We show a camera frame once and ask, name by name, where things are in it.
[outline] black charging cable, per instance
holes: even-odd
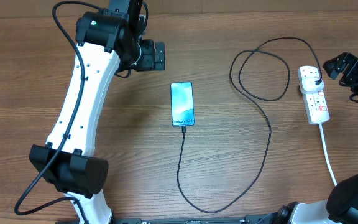
[[[56,160],[56,158],[59,155],[59,153],[62,151],[63,146],[65,145],[66,140],[69,137],[71,127],[73,126],[75,116],[76,116],[76,114],[78,112],[78,108],[80,107],[81,98],[82,98],[82,94],[83,94],[83,90],[84,90],[84,85],[85,85],[85,80],[86,80],[84,61],[83,61],[81,53],[78,50],[78,48],[77,48],[76,44],[74,43],[73,39],[71,39],[71,37],[67,34],[66,30],[63,28],[63,26],[59,22],[59,20],[57,18],[57,15],[56,15],[57,8],[59,6],[61,6],[61,5],[64,5],[64,4],[79,4],[79,5],[82,5],[82,6],[92,7],[94,9],[99,10],[99,11],[101,10],[101,8],[98,7],[98,6],[95,6],[95,5],[86,3],[86,2],[79,2],[79,1],[62,1],[62,2],[57,3],[52,9],[52,16],[53,16],[53,19],[56,22],[56,25],[61,30],[63,35],[67,38],[67,40],[69,41],[71,46],[73,47],[73,49],[74,49],[74,51],[75,51],[75,53],[76,53],[76,55],[78,57],[78,61],[80,62],[80,67],[81,67],[80,89],[78,91],[78,96],[77,96],[77,100],[76,100],[76,103],[75,103],[75,106],[74,106],[73,113],[71,114],[71,118],[70,118],[70,120],[69,120],[69,122],[67,124],[65,134],[63,135],[62,141],[60,142],[59,146],[57,147],[56,153],[52,156],[52,158],[49,160],[49,162],[44,167],[44,169],[41,170],[41,172],[36,176],[36,178],[31,182],[31,184],[28,186],[28,188],[24,191],[22,196],[18,199],[18,201],[15,204],[14,211],[15,211],[16,215],[28,215],[28,214],[32,214],[34,212],[38,212],[39,210],[44,209],[46,207],[49,207],[49,206],[51,206],[53,204],[56,204],[58,202],[62,202],[62,201],[65,201],[65,200],[72,200],[72,201],[74,201],[74,204],[77,204],[78,209],[80,210],[81,216],[82,216],[82,218],[84,220],[84,223],[87,224],[87,223],[89,223],[89,221],[86,219],[83,207],[81,206],[80,201],[77,198],[74,198],[74,197],[58,198],[58,199],[53,200],[51,202],[48,202],[48,203],[46,203],[44,205],[41,205],[41,206],[39,206],[39,207],[37,207],[35,209],[24,211],[24,212],[19,211],[19,207],[22,204],[22,202],[24,201],[24,199],[26,198],[26,196],[30,193],[30,191],[34,188],[34,186],[37,184],[37,182],[42,178],[42,176],[45,174],[45,172],[50,168],[50,166]]]
[[[303,43],[305,43],[309,48],[310,50],[312,51],[313,55],[314,55],[314,58],[316,59],[317,61],[317,65],[318,65],[318,68],[319,68],[319,72],[320,72],[320,79],[318,81],[316,81],[316,84],[320,84],[321,83],[321,80],[322,80],[322,73],[321,73],[321,68],[320,68],[320,63],[318,61],[318,58],[316,56],[316,53],[314,52],[313,48],[310,46],[309,43],[307,43],[305,40],[301,39],[301,38],[297,38],[297,37],[281,37],[281,38],[276,38],[276,39],[272,39],[272,40],[268,40],[266,42],[264,42],[263,44],[259,45],[256,49],[254,50],[243,50],[242,52],[238,53],[236,55],[236,57],[234,58],[232,64],[231,64],[231,67],[230,67],[230,72],[229,72],[229,79],[230,79],[230,82],[231,82],[231,85],[240,93],[242,94],[243,96],[245,96],[248,100],[250,100],[254,105],[256,105],[256,107],[258,107],[258,109],[260,110],[260,112],[262,113],[262,115],[264,116],[265,120],[266,120],[266,123],[267,123],[267,126],[268,126],[268,139],[267,139],[267,145],[266,145],[266,150],[265,150],[265,154],[264,154],[264,158],[262,160],[262,165],[260,166],[260,169],[259,169],[259,172],[258,174],[256,175],[255,179],[251,182],[251,184],[238,196],[236,197],[232,202],[230,202],[229,204],[227,204],[225,207],[221,208],[221,209],[218,209],[218,210],[214,210],[214,211],[207,211],[207,210],[203,210],[199,207],[197,207],[196,205],[194,205],[193,203],[191,203],[185,196],[185,194],[183,193],[181,187],[180,187],[180,182],[179,182],[179,171],[180,171],[180,163],[181,163],[181,157],[182,157],[182,154],[183,154],[183,146],[185,145],[185,134],[186,134],[186,127],[185,126],[182,126],[182,133],[183,133],[183,140],[182,140],[182,144],[181,144],[181,150],[180,150],[180,156],[179,156],[179,162],[178,162],[178,170],[177,170],[177,184],[178,184],[178,188],[179,188],[179,191],[182,195],[182,197],[187,201],[187,203],[189,203],[193,208],[201,211],[201,212],[204,212],[204,213],[218,213],[218,212],[221,212],[225,209],[227,209],[228,207],[230,207],[232,204],[234,204],[236,201],[238,201],[244,194],[246,194],[248,192],[248,190],[255,184],[255,182],[257,181],[257,179],[259,178],[260,174],[262,173],[262,170],[264,168],[264,165],[265,165],[265,161],[266,161],[266,156],[267,156],[267,151],[269,149],[269,145],[270,145],[270,140],[272,138],[272,126],[270,125],[270,121],[266,115],[266,113],[263,111],[263,109],[258,105],[257,102],[255,102],[250,96],[258,99],[258,100],[262,100],[262,101],[277,101],[279,99],[281,99],[284,94],[287,92],[288,90],[288,86],[290,84],[290,67],[288,66],[288,64],[286,63],[286,61],[284,61],[284,59],[282,59],[280,56],[276,55],[276,54],[273,54],[273,53],[270,53],[270,52],[266,52],[266,51],[262,51],[262,50],[259,50],[261,48],[261,46],[271,42],[271,41],[274,41],[274,40],[282,40],[282,39],[295,39],[295,40],[299,40],[299,41],[302,41]],[[245,94],[243,91],[241,91],[233,82],[233,79],[232,79],[232,69],[233,69],[233,66],[234,66],[234,63],[236,62],[237,58],[242,55],[243,53],[246,53],[246,52],[250,52],[250,54],[248,55],[248,57],[246,58],[246,60],[244,61],[244,63],[242,64],[241,68],[240,68],[240,71],[239,71],[239,76],[238,76],[238,80],[239,80],[239,84],[241,86],[241,88],[246,92],[248,93],[250,96],[248,96],[247,94]],[[287,67],[287,70],[288,70],[288,80],[287,80],[287,84],[285,86],[285,89],[284,89],[284,92],[277,98],[274,98],[274,99],[266,99],[266,98],[261,98],[261,97],[258,97],[258,96],[255,96],[253,95],[252,93],[250,93],[249,91],[246,90],[246,88],[243,86],[242,82],[241,82],[241,71],[242,69],[244,68],[244,65],[246,64],[246,62],[248,61],[248,59],[254,54],[254,53],[262,53],[262,54],[267,54],[267,55],[271,55],[277,59],[280,59],[284,64],[285,66]]]

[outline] smartphone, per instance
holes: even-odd
[[[194,120],[193,84],[191,82],[171,84],[172,125],[192,126]]]

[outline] power adapter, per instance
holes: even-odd
[[[323,91],[324,82],[321,82],[319,85],[316,84],[316,80],[319,79],[320,74],[318,69],[313,66],[300,67],[298,70],[298,77],[299,87],[303,95],[308,122],[309,124],[318,124],[320,128],[321,142],[323,143],[323,151],[327,163],[327,168],[333,183],[336,186],[337,182],[329,163],[326,140],[323,131],[323,123],[329,121],[327,101]]]

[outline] power strip socket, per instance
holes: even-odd
[[[298,77],[309,124],[321,124],[329,121],[328,106],[323,91],[324,84],[318,86],[315,91],[305,91],[303,85],[311,80],[315,82],[319,79],[318,69],[312,66],[302,66],[298,70]]]

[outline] wooden table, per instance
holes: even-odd
[[[74,36],[77,17],[61,18]],[[287,94],[258,101],[272,123],[272,142],[262,175],[238,202],[214,215],[181,197],[176,170],[180,128],[171,126],[170,83],[194,85],[196,126],[187,129],[181,184],[197,206],[216,210],[250,184],[259,171],[268,128],[257,108],[229,84],[234,56],[281,36],[306,39],[323,63],[342,52],[358,56],[358,11],[274,12],[152,16],[147,38],[164,41],[167,69],[115,78],[104,102],[96,157],[109,161],[104,186],[117,217],[242,217],[276,211],[293,201],[324,200],[333,188],[317,126],[307,123],[297,70],[316,65],[301,42],[281,40],[269,50],[291,68]],[[76,218],[69,202],[18,217],[16,200],[37,175],[32,144],[42,145],[62,108],[74,51],[52,18],[0,19],[0,223],[53,223]],[[235,66],[236,74],[241,63]],[[287,70],[279,60],[255,55],[244,70],[257,96],[281,94]],[[358,104],[324,73],[331,120],[324,124],[338,181],[358,173]],[[61,197],[44,180],[25,200],[27,210]]]

